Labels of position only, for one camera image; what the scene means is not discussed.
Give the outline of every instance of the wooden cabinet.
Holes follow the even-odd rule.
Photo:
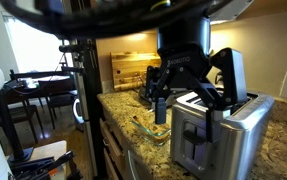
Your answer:
[[[117,138],[115,138],[114,131],[111,130],[109,127],[107,121],[103,121],[102,119],[100,120],[100,128],[101,128],[101,133],[103,136],[103,142],[105,147],[104,150],[104,155],[108,156],[108,159],[111,161],[113,165],[115,165],[116,169],[113,169],[115,172],[118,172],[121,177],[124,179],[124,172],[125,172],[125,158],[124,158],[124,153],[123,153],[123,148],[118,142]],[[107,171],[109,173],[113,172],[111,165],[106,165],[107,166]]]
[[[104,155],[109,179],[150,180],[153,179],[147,167],[127,143],[121,129],[111,115],[103,109],[105,121],[100,120],[101,133],[105,144]]]
[[[104,159],[105,159],[105,166],[106,166],[106,171],[107,171],[107,176],[108,179],[110,180],[119,180],[119,177],[116,173],[116,170],[113,166],[113,163],[111,161],[111,158],[106,150],[106,148],[104,148]]]

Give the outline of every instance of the beige wall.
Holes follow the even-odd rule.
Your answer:
[[[99,39],[96,41],[100,75],[102,81],[111,81],[112,64],[111,52],[155,52],[156,53],[156,34],[141,33],[139,36],[122,36],[109,39]]]
[[[287,12],[213,26],[211,44],[215,52],[241,51],[247,88],[279,97],[287,71]]]

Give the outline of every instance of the granite countertop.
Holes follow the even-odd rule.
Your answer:
[[[103,107],[116,121],[124,137],[142,159],[154,179],[196,179],[170,158],[170,141],[155,146],[135,131],[130,120],[141,113],[149,113],[149,104],[138,97],[133,90],[98,95]],[[262,150],[256,157],[248,179],[287,179],[287,103],[276,101],[263,141]],[[270,145],[271,158],[268,157]]]

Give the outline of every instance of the metal stand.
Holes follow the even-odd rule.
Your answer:
[[[10,111],[7,107],[5,94],[6,90],[4,88],[0,90],[0,117],[2,119],[3,131],[13,150],[13,154],[8,159],[8,163],[11,166],[13,163],[29,160],[34,148],[25,150],[22,149],[21,143],[11,119]]]

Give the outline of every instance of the stainless steel toaster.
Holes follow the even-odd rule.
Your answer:
[[[177,99],[172,108],[171,158],[200,179],[246,179],[259,151],[274,103],[271,96],[248,93],[248,102],[224,112],[220,140],[193,143],[185,132],[195,138],[206,138],[206,111],[196,93]]]

